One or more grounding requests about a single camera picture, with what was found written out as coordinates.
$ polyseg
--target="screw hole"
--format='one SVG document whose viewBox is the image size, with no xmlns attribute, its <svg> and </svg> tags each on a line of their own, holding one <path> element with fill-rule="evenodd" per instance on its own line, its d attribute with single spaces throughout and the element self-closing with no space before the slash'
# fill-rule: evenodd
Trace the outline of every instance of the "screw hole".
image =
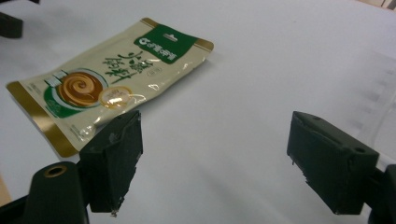
<svg viewBox="0 0 396 224">
<path fill-rule="evenodd" d="M 53 166 L 46 170 L 44 173 L 44 176 L 46 178 L 53 178 L 59 175 L 62 175 L 64 172 L 66 172 L 67 168 L 64 165 L 58 165 L 58 166 Z"/>
</svg>

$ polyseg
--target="white table surface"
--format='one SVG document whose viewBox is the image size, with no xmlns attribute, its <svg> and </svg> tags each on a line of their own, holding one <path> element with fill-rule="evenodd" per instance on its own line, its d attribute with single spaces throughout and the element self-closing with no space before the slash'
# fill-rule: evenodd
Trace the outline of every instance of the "white table surface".
<svg viewBox="0 0 396 224">
<path fill-rule="evenodd" d="M 130 191 L 117 218 L 89 213 L 91 223 L 366 223 L 367 209 L 333 215 L 286 147 L 293 110 L 354 136 L 367 127 L 396 74 L 394 12 L 353 0 L 21 0 L 0 11 L 24 20 L 22 39 L 0 38 L 0 172 L 14 200 L 36 171 L 64 159 L 6 84 L 150 17 L 215 49 L 139 106 L 145 152 Z M 390 160 L 395 116 L 388 113 L 374 143 Z"/>
</svg>

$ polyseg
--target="plastic food bag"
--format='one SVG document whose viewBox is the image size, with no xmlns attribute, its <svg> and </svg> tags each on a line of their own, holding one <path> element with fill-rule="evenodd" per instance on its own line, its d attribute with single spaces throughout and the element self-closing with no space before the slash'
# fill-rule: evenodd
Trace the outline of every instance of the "plastic food bag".
<svg viewBox="0 0 396 224">
<path fill-rule="evenodd" d="M 99 125 L 160 95 L 213 47 L 145 18 L 54 71 L 7 88 L 58 153 L 68 157 Z"/>
</svg>

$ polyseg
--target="black mount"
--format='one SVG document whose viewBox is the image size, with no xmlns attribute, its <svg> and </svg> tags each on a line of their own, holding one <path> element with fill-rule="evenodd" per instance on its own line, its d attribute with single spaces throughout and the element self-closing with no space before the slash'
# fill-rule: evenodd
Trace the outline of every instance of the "black mount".
<svg viewBox="0 0 396 224">
<path fill-rule="evenodd" d="M 87 224 L 93 212 L 115 216 L 143 153 L 140 113 L 111 120 L 80 152 L 33 176 L 29 194 L 0 207 L 1 224 Z"/>
<path fill-rule="evenodd" d="M 0 3 L 12 0 L 0 0 Z M 29 0 L 38 4 L 40 0 Z M 21 38 L 23 29 L 23 21 L 7 14 L 0 12 L 0 36 L 6 38 Z"/>
<path fill-rule="evenodd" d="M 337 215 L 359 215 L 368 223 L 396 223 L 396 165 L 375 166 L 379 153 L 319 117 L 293 112 L 288 155 L 306 183 Z"/>
</svg>

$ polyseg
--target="package seal edge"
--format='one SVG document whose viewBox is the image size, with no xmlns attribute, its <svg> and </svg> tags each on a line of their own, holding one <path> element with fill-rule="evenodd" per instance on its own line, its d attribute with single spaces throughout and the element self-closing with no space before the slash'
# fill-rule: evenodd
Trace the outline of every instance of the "package seal edge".
<svg viewBox="0 0 396 224">
<path fill-rule="evenodd" d="M 61 129 L 58 128 L 53 119 L 38 104 L 38 102 L 27 92 L 19 81 L 7 84 L 7 89 L 14 96 L 14 99 L 31 116 L 37 127 L 46 135 L 50 144 L 57 148 L 61 157 L 70 157 L 78 153 L 66 138 Z"/>
<path fill-rule="evenodd" d="M 6 183 L 0 175 L 0 206 L 3 206 L 11 202 L 11 196 L 9 195 Z"/>
</svg>

